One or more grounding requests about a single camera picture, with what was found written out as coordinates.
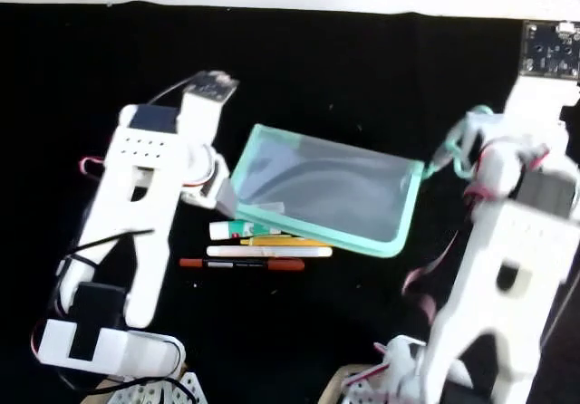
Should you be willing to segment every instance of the yellow highlighter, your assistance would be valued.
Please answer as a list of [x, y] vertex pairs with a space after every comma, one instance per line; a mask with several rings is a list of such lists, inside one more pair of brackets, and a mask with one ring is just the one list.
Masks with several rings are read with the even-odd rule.
[[242, 239], [241, 245], [295, 245], [328, 247], [330, 245], [314, 241], [313, 239], [297, 238], [294, 236], [254, 236], [250, 239]]

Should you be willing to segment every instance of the black wire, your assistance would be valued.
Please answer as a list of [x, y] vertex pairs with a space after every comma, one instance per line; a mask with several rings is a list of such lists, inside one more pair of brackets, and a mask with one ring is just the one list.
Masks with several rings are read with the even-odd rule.
[[146, 230], [131, 230], [129, 232], [123, 232], [122, 234], [117, 234], [113, 236], [109, 236], [107, 238], [99, 239], [97, 241], [92, 241], [91, 243], [78, 245], [75, 248], [68, 251], [67, 255], [71, 255], [73, 253], [80, 252], [81, 250], [86, 250], [87, 248], [95, 247], [97, 245], [106, 244], [110, 241], [115, 241], [116, 239], [123, 238], [124, 236], [137, 236], [137, 235], [146, 235], [153, 232], [153, 229], [146, 229]]
[[178, 89], [179, 87], [181, 87], [181, 86], [183, 86], [183, 85], [186, 85], [188, 82], [190, 82], [190, 81], [193, 79], [193, 77], [194, 77], [194, 76], [196, 76], [196, 75], [191, 75], [191, 76], [188, 76], [187, 78], [185, 78], [185, 79], [183, 79], [183, 80], [181, 80], [181, 81], [179, 81], [179, 82], [176, 82], [175, 84], [173, 84], [173, 85], [169, 86], [169, 87], [168, 87], [167, 89], [165, 89], [164, 91], [162, 91], [162, 92], [160, 92], [160, 93], [156, 94], [155, 96], [153, 96], [151, 99], [149, 99], [149, 100], [147, 101], [148, 105], [151, 105], [151, 104], [153, 104], [153, 103], [157, 102], [157, 101], [158, 101], [159, 99], [161, 99], [163, 96], [165, 96], [165, 95], [167, 95], [167, 94], [171, 93], [172, 91], [174, 91], [174, 90]]
[[90, 261], [89, 259], [86, 259], [82, 256], [76, 255], [77, 252], [80, 252], [80, 251], [85, 250], [87, 248], [95, 247], [97, 245], [109, 243], [110, 241], [114, 241], [116, 239], [123, 238], [124, 236], [138, 236], [138, 235], [150, 234], [152, 232], [153, 232], [153, 229], [133, 230], [130, 232], [123, 232], [122, 234], [109, 236], [109, 237], [106, 237], [103, 239], [99, 239], [97, 241], [93, 241], [91, 243], [87, 243], [84, 245], [78, 245], [74, 248], [71, 248], [67, 252], [66, 257], [63, 259], [64, 260], [63, 268], [61, 268], [61, 272], [58, 274], [58, 277], [56, 279], [56, 283], [54, 284], [54, 288], [51, 291], [50, 297], [48, 299], [46, 311], [50, 312], [52, 310], [52, 308], [54, 307], [54, 304], [58, 303], [58, 300], [59, 300], [58, 292], [61, 289], [61, 284], [63, 283], [64, 276], [66, 275], [66, 272], [71, 267], [71, 263], [73, 262], [73, 260], [78, 260], [79, 262], [83, 262], [86, 265], [92, 265], [93, 268], [97, 267], [97, 264], [90, 264], [92, 261]]
[[186, 395], [186, 397], [188, 397], [188, 399], [191, 399], [191, 401], [193, 403], [198, 402], [195, 395], [190, 390], [188, 390], [179, 381], [172, 379], [171, 377], [143, 377], [140, 379], [127, 381], [125, 383], [118, 384], [117, 386], [110, 386], [108, 388], [85, 389], [85, 388], [80, 388], [76, 384], [72, 383], [69, 379], [66, 378], [66, 376], [64, 375], [64, 373], [61, 370], [57, 369], [56, 372], [58, 374], [59, 379], [61, 379], [61, 381], [64, 384], [66, 384], [66, 386], [69, 389], [74, 390], [75, 392], [81, 393], [83, 395], [104, 395], [106, 393], [116, 392], [117, 390], [125, 390], [125, 389], [131, 388], [133, 386], [145, 385], [148, 383], [156, 383], [158, 381], [166, 381], [168, 383], [171, 383], [173, 386], [175, 386], [179, 390], [181, 390]]

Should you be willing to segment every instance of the pen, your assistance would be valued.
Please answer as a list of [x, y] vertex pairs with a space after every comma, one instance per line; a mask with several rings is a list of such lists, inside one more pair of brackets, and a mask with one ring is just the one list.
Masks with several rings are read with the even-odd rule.
[[224, 257], [328, 257], [331, 247], [211, 245], [208, 256]]
[[265, 268], [268, 271], [304, 271], [302, 259], [179, 259], [186, 268]]
[[311, 247], [328, 247], [328, 244], [313, 239], [297, 238], [294, 236], [254, 236], [250, 239], [242, 239], [241, 245], [296, 245]]

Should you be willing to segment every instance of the white marker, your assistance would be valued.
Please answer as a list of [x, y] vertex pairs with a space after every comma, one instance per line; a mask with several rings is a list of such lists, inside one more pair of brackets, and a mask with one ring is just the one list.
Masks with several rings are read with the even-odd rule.
[[215, 257], [329, 257], [331, 247], [281, 247], [255, 245], [212, 245], [208, 256]]

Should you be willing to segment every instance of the glue tube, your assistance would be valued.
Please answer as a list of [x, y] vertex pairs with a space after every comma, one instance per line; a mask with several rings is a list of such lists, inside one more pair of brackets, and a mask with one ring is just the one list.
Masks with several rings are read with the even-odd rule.
[[218, 221], [209, 223], [209, 238], [219, 239], [248, 238], [258, 235], [280, 235], [281, 231], [272, 227], [250, 223], [244, 220]]

